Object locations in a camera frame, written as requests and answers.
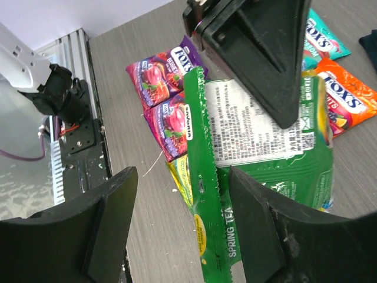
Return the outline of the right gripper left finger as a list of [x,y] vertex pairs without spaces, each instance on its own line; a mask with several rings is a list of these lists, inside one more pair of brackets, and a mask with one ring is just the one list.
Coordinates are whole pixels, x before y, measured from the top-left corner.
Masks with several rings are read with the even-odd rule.
[[118,282],[138,186],[127,167],[28,218],[1,221],[2,282]]

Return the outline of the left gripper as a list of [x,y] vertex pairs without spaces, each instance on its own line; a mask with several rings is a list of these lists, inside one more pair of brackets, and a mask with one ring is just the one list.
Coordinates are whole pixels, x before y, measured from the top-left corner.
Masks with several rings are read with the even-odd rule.
[[282,129],[298,118],[310,1],[187,1],[189,37],[204,22],[203,48]]

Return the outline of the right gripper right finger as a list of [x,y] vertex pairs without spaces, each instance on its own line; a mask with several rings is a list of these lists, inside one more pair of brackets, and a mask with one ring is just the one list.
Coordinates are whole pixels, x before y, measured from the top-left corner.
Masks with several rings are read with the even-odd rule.
[[229,193],[247,282],[376,281],[376,213],[320,212],[235,167]]

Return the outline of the orange snack packet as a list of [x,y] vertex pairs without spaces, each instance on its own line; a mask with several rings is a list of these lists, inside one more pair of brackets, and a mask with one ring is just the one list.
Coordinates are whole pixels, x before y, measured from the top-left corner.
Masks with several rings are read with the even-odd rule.
[[376,116],[376,91],[338,63],[324,58],[314,71],[325,82],[328,116],[334,137]]

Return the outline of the pink snack packet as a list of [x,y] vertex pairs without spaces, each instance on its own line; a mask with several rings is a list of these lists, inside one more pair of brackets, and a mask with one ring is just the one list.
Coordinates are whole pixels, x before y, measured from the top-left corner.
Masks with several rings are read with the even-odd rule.
[[184,75],[195,67],[202,67],[204,75],[208,75],[209,70],[197,48],[184,36],[178,46],[132,63],[126,67],[126,72],[143,110],[148,110],[182,92]]
[[144,118],[168,162],[187,152],[184,92],[146,110]]

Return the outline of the green tea snack packet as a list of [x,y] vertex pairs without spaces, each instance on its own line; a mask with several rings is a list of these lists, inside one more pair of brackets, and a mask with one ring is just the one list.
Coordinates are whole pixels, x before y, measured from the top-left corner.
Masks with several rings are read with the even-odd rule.
[[188,155],[184,154],[166,165],[189,211],[194,214]]

